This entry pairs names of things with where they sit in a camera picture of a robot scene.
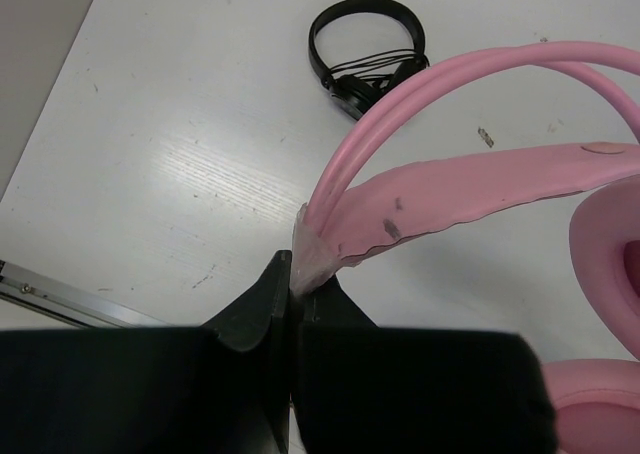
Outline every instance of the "white table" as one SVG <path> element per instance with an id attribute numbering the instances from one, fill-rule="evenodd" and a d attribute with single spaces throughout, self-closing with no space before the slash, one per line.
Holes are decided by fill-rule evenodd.
<path id="1" fill-rule="evenodd" d="M 352 122 L 308 65 L 339 0 L 95 0 L 0 204 L 0 259 L 177 324 L 210 318 L 290 246 L 294 216 Z M 640 49 L 637 0 L 398 0 L 428 54 L 580 39 Z M 323 31 L 338 62 L 408 45 L 393 21 Z M 640 99 L 640 82 L 614 79 Z M 527 68 L 409 122 L 359 182 L 414 160 L 630 141 L 573 80 Z M 583 298 L 567 226 L 580 198 L 496 214 L 340 275 L 378 323 L 521 332 L 545 360 L 629 354 Z"/>

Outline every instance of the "headphones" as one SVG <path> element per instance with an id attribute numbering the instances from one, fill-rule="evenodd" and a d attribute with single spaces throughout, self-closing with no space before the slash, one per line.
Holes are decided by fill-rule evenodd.
<path id="1" fill-rule="evenodd" d="M 336 19 L 363 12 L 381 14 L 398 21 L 411 35 L 413 49 L 387 51 L 329 68 L 320 58 L 316 48 L 318 32 Z M 324 10 L 311 24 L 309 61 L 333 101 L 343 111 L 358 120 L 382 96 L 429 66 L 429 59 L 424 54 L 425 44 L 424 29 L 408 7 L 392 0 L 346 0 Z M 393 64 L 399 64 L 393 74 L 362 75 Z M 355 72 L 338 78 L 334 77 L 335 74 L 343 71 Z"/>

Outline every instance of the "pink padded headband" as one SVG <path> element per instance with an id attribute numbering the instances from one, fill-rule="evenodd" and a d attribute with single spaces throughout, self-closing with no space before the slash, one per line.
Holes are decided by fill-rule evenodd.
<path id="1" fill-rule="evenodd" d="M 640 358 L 640 146 L 603 139 L 419 162 L 347 190 L 375 151 L 421 109 L 469 82 L 518 66 L 553 69 L 591 87 L 640 141 L 640 107 L 615 83 L 580 62 L 640 75 L 639 52 L 591 42 L 554 42 L 464 54 L 395 88 L 343 140 L 309 205 L 301 210 L 294 234 L 294 294 L 322 284 L 343 266 L 355 266 L 416 237 L 520 204 L 610 184 L 591 195 L 573 216 L 571 256 L 593 308 Z M 556 403 L 563 449 L 570 454 L 640 452 L 640 364 L 587 362 L 597 364 L 585 370 L 583 364 L 569 361 L 546 368 L 554 402 L 565 403 Z M 598 374 L 590 377 L 590 372 Z M 616 414 L 607 410 L 612 406 Z M 618 427 L 602 428 L 602 416 L 614 419 L 621 409 L 624 416 L 616 421 Z M 593 437 L 585 434 L 584 446 L 583 428 Z M 611 446 L 617 451 L 607 451 Z"/>

